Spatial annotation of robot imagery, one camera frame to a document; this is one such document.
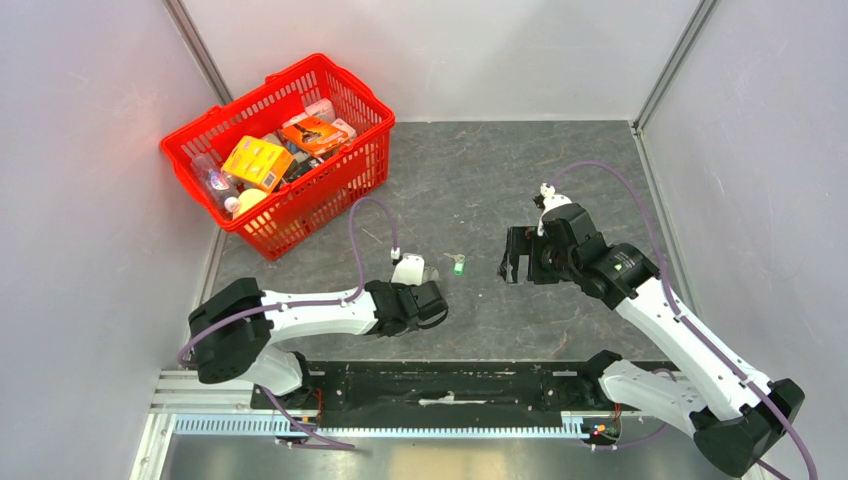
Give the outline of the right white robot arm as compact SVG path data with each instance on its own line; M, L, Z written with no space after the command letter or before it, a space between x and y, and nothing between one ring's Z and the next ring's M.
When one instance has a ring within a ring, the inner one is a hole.
M507 231L499 275L518 280L527 257L536 285L572 282L636 326L678 368L672 381L602 351L577 382L588 408L625 404L685 433L718 470L744 476L788 432L806 395L792 379L772 380L708 331L637 247L609 244L577 203L547 206L535 225Z

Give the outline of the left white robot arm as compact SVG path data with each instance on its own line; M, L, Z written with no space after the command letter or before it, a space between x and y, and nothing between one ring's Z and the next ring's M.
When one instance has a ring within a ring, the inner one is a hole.
M371 280L343 291L291 294L241 278L189 314L190 337L177 361L203 384L245 380L296 409L311 401L314 383L303 356L278 343L327 334L393 337L438 326L448 312L434 281Z

